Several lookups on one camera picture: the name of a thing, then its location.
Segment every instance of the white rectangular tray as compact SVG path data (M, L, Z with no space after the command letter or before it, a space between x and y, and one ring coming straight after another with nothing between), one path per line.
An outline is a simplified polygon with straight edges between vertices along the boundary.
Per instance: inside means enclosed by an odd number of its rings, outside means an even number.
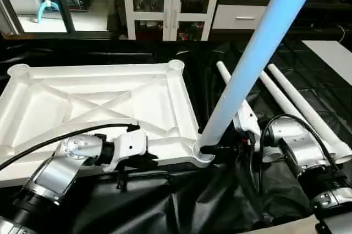
M0 97L0 162L49 138L89 126L139 123L159 165L191 162L198 124L183 81L184 63L31 68L17 64ZM125 128L106 128L108 140ZM58 143L0 172L0 181L29 177Z

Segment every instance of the black cable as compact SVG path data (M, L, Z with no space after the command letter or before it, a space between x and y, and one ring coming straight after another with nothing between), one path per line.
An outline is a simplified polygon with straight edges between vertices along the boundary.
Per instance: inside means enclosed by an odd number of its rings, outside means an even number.
M254 173L253 173L253 155L254 155L254 144L252 144L251 146L251 150L250 150L250 153L249 153L249 175L251 177L251 181L252 181L252 186L253 188L257 191L257 187L256 187L256 180L255 180L255 176L254 176Z
M34 145L30 148L28 148L27 150L20 152L19 154L16 154L15 156L11 157L10 159L6 160L4 163L0 164L0 171L3 170L4 168L8 167L10 164L14 163L15 161L21 159L22 157L25 157L26 155L40 149L43 148L44 146L47 146L51 143L57 142L57 141L61 141L63 139L66 139L68 137L72 137L75 135L79 135L81 133L84 132L89 132L89 131L93 131L93 130L98 130L98 129L102 129L102 128L109 128L109 127L127 127L128 129L138 129L139 126L138 125L133 125L133 124L125 124L125 123L111 123L111 124L102 124L102 125L96 125L93 127L88 127L88 128L84 128L81 130L77 130L77 131L72 131L63 135L60 135L58 137L52 138L52 139L48 139L44 142L41 142L37 145Z
M293 119L295 121L297 121L300 125L302 125L306 130L308 130L308 132L310 132L310 134L313 135L314 139L318 142L319 146L321 147L323 154L325 155L326 159L329 161L332 169L334 171L338 171L338 167L334 161L334 159L331 157L329 151L327 150L327 148L325 147L324 143L322 142L322 140L320 139L319 135L315 132L315 130L313 130L313 128L311 126L309 126L305 121L301 120L300 118L291 115L291 114L281 114L281 115L277 115L275 117L272 117L268 124L265 126L261 136L260 136L260 148L259 148L259 155L260 155L260 167L259 167L259 194L263 193L263 168L262 168L262 160L263 160L263 150L264 150L264 137L265 134L268 132L270 125L280 119L280 118L290 118Z

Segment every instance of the drawer handle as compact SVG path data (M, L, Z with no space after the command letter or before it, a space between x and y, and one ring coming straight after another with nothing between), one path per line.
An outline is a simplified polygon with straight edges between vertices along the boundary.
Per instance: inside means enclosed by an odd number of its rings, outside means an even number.
M255 17L237 16L236 20L255 20Z

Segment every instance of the floor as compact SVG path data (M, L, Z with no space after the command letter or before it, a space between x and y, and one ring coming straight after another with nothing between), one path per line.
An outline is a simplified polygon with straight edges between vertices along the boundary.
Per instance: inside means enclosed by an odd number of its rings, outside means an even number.
M106 5L92 5L87 12L71 12L76 31L107 31ZM36 15L18 15L25 32L66 32L59 12L44 13L40 23Z

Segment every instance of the robotic arm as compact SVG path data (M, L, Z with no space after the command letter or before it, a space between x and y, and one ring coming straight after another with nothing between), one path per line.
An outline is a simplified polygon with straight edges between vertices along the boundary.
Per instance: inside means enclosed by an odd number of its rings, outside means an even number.
M325 142L295 116L278 117L267 127L269 138L283 152L287 165L310 200L313 213L319 220L317 232L351 233L351 183L327 152ZM301 129L301 135L287 134L292 127Z
M123 161L152 161L156 156L147 149L147 136L141 129L124 133L113 142L107 142L102 134L64 139L34 172L14 202L2 209L0 234L48 233L55 225L55 211L83 165L100 166L109 172Z

